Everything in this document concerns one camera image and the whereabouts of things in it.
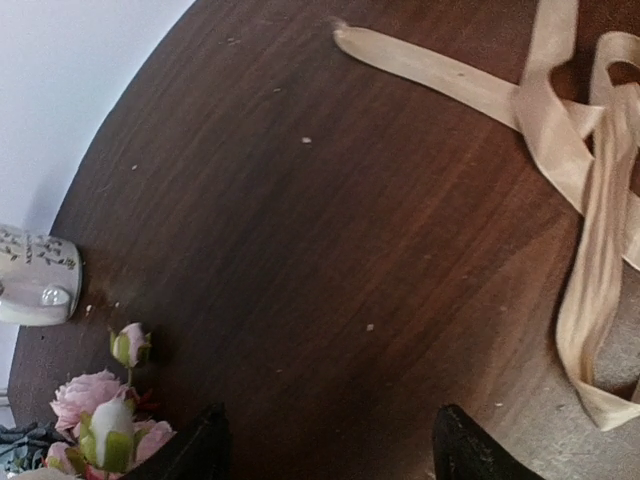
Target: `white background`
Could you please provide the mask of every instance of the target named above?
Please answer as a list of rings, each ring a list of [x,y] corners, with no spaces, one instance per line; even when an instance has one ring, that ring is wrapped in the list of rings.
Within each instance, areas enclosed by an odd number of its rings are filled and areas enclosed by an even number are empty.
[[[98,127],[192,2],[0,0],[0,223],[49,232]],[[16,335],[0,323],[0,389]]]

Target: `mug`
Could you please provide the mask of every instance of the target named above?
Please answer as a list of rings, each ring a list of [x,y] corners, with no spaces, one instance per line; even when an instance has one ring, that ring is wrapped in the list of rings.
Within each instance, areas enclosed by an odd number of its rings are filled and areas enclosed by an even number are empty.
[[[73,243],[0,225],[0,322],[64,323],[76,309],[81,282]]]

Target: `wood grain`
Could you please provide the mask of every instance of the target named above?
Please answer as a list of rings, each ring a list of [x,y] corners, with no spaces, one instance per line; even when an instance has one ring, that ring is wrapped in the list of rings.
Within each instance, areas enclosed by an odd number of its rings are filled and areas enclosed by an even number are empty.
[[[553,347],[579,216],[514,132],[348,58],[327,20],[516,82],[535,6],[198,0],[56,220],[85,294],[71,323],[21,330],[17,420],[51,419],[70,376],[123,373],[107,326],[141,321],[156,349],[138,384],[177,427],[226,402],[235,478],[432,478],[431,424],[453,402],[548,479],[636,479],[640,424],[597,431]],[[586,100],[612,29],[640,34],[636,0],[582,2],[560,92]],[[619,316],[598,368],[624,389],[640,372],[630,270]]]

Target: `ribbon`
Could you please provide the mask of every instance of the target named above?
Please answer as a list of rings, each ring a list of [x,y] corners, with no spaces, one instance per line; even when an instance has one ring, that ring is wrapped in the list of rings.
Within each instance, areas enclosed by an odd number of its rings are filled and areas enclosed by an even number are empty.
[[[640,68],[640,38],[602,35],[590,104],[561,100],[551,71],[575,49],[578,0],[540,0],[520,85],[431,50],[338,21],[334,40],[352,57],[437,90],[522,133],[540,172],[585,216],[558,317],[556,343],[569,381],[603,431],[640,416],[632,401],[594,385],[594,362],[615,319],[623,258],[640,269],[640,198],[629,191],[640,146],[640,86],[614,87],[607,68]],[[593,136],[594,153],[584,143]]]

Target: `mug handle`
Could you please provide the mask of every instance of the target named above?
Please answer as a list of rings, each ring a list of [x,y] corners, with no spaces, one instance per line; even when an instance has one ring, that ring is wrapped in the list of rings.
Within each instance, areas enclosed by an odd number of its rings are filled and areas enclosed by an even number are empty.
[[[59,325],[69,317],[71,295],[62,287],[52,284],[42,287],[16,280],[5,281],[2,287],[0,321],[43,327]],[[14,295],[6,295],[8,290]]]

